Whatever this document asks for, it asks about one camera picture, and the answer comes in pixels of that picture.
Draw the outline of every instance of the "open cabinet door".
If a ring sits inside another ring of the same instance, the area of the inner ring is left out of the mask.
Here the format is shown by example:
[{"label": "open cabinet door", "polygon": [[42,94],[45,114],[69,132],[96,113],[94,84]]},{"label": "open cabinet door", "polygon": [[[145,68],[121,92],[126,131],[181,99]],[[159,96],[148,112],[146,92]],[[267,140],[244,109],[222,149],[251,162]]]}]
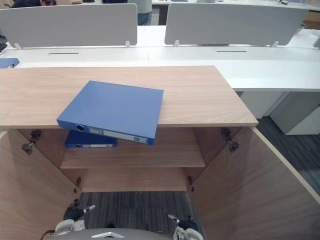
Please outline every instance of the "open cabinet door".
[{"label": "open cabinet door", "polygon": [[16,129],[0,132],[0,239],[39,240],[63,220],[75,185]]},{"label": "open cabinet door", "polygon": [[209,240],[319,240],[320,197],[256,129],[242,128],[194,182]]}]

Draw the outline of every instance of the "gray carpet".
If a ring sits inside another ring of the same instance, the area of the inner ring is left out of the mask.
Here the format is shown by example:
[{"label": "gray carpet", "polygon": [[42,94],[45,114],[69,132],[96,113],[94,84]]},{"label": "gray carpet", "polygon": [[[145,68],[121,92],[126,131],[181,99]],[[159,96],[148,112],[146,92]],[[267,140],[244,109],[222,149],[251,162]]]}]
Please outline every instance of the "gray carpet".
[{"label": "gray carpet", "polygon": [[171,213],[186,220],[195,218],[189,194],[183,191],[151,192],[85,192],[81,194],[79,206],[91,204],[96,209],[84,216],[87,229],[106,228],[113,223],[116,228],[142,229],[173,234],[176,224],[167,218]]},{"label": "gray carpet", "polygon": [[320,135],[285,135],[270,117],[258,121],[257,129],[320,195]]}]

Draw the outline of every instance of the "wooden shelf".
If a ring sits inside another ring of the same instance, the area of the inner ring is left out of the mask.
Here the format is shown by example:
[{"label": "wooden shelf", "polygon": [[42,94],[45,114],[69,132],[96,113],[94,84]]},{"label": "wooden shelf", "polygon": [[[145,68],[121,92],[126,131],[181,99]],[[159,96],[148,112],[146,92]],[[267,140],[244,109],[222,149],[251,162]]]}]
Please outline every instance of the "wooden shelf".
[{"label": "wooden shelf", "polygon": [[187,177],[183,168],[84,169],[83,192],[186,191]]},{"label": "wooden shelf", "polygon": [[158,128],[155,145],[118,140],[116,148],[67,148],[60,168],[182,168],[206,163],[191,127]]}]

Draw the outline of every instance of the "white partition panel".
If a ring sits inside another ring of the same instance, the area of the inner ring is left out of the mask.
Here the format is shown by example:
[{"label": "white partition panel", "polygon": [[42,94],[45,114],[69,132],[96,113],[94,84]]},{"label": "white partition panel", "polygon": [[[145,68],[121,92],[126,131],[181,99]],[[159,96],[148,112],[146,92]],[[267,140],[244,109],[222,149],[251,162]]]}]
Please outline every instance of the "white partition panel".
[{"label": "white partition panel", "polygon": [[2,9],[0,31],[14,47],[137,44],[135,4],[84,4]]},{"label": "white partition panel", "polygon": [[165,43],[286,45],[307,14],[307,9],[287,6],[172,3]]}]

